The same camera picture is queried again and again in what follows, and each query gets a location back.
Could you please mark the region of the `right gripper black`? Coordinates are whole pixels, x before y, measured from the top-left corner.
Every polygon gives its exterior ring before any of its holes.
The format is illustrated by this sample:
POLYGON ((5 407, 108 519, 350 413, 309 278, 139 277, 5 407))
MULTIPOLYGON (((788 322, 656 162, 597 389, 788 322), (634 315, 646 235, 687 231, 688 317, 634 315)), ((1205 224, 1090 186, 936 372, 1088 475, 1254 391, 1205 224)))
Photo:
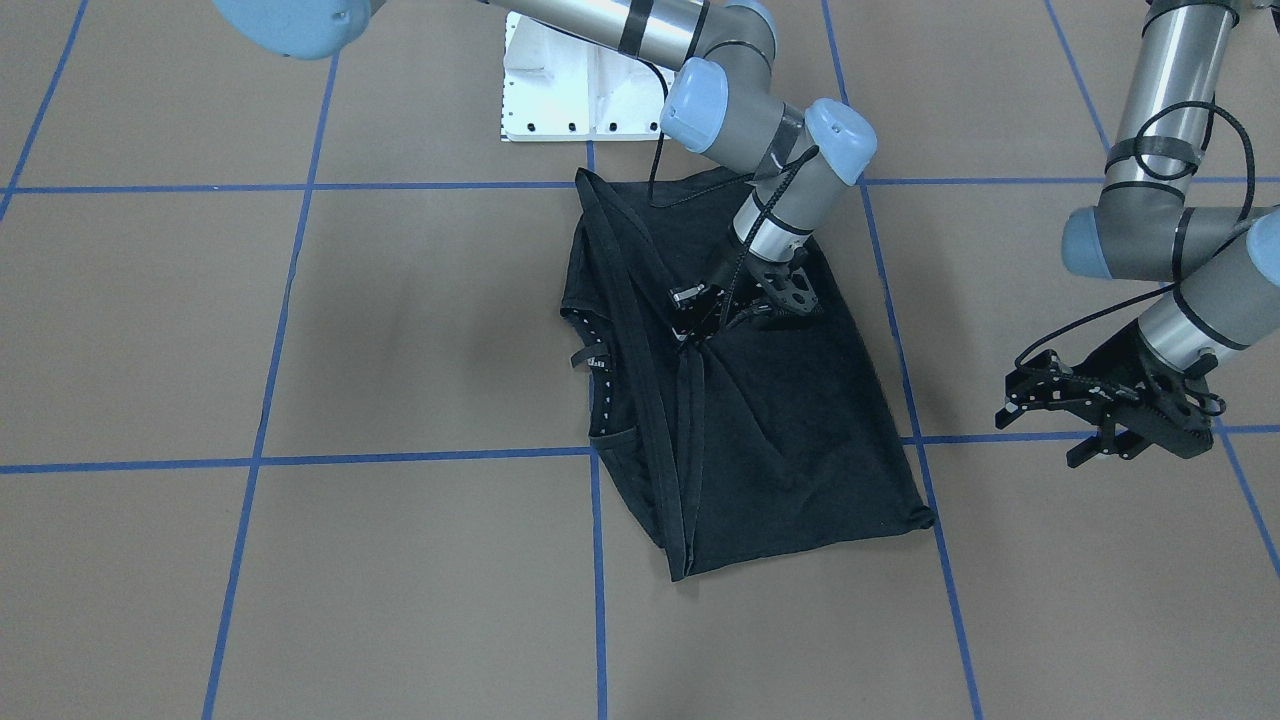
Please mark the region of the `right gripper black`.
POLYGON ((806 273, 809 252, 799 249, 786 263, 769 263, 753 252, 717 249, 712 252, 704 284, 672 288, 676 311, 700 307, 701 331, 727 331, 746 323, 760 331, 805 327, 823 306, 806 273))

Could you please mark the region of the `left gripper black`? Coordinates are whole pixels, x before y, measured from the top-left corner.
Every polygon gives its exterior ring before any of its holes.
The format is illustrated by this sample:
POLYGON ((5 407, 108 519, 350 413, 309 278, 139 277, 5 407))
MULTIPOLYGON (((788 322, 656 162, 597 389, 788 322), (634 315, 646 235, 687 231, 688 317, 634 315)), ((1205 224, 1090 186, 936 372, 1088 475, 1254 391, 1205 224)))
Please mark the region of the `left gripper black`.
POLYGON ((1096 433, 1066 451, 1066 465, 1076 469, 1096 457, 1132 460, 1152 446, 1181 459, 1208 452, 1213 419, 1226 409, 1207 383, 1217 366, 1217 354, 1201 348, 1190 366, 1179 370, 1148 346, 1135 322, 1124 327, 1070 366, 1094 382, 1102 410, 1092 424, 1096 433))

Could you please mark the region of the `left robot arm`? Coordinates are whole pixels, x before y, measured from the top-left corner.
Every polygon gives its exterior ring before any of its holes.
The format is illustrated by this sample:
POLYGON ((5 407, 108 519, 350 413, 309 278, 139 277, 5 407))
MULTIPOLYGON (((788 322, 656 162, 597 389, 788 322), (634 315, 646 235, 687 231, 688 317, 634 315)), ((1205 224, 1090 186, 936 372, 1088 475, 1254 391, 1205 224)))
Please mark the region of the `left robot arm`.
POLYGON ((1158 446, 1179 457, 1212 447, 1225 402, 1212 370, 1277 329, 1277 210, 1245 190, 1238 209, 1196 208, 1187 192, 1208 147, 1216 85, 1239 1, 1152 1, 1103 188, 1065 223, 1061 256, 1076 275, 1164 284, 1155 304, 1064 386, 1094 434, 1071 468, 1158 446))

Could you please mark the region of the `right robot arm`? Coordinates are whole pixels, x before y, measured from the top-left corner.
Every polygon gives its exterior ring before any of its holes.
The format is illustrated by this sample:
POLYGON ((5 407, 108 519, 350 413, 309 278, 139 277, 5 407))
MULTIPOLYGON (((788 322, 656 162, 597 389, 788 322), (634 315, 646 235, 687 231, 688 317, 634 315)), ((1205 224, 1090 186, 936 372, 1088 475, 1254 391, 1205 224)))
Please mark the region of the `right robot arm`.
POLYGON ((699 281, 671 292, 675 333, 703 338, 749 316, 818 314, 805 243, 876 155, 870 123, 831 97, 796 109, 771 92, 777 35, 756 1, 508 1, 556 32, 672 70, 662 135, 751 184, 699 281))

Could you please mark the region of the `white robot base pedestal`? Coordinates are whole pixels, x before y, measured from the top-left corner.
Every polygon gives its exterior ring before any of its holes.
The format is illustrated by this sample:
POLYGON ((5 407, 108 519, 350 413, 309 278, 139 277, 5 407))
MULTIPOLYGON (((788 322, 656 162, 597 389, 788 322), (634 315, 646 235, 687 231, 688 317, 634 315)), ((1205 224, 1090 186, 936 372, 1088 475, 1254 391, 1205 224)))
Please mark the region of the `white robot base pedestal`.
POLYGON ((653 141, 675 78, 515 12, 503 69, 500 138, 516 143, 653 141))

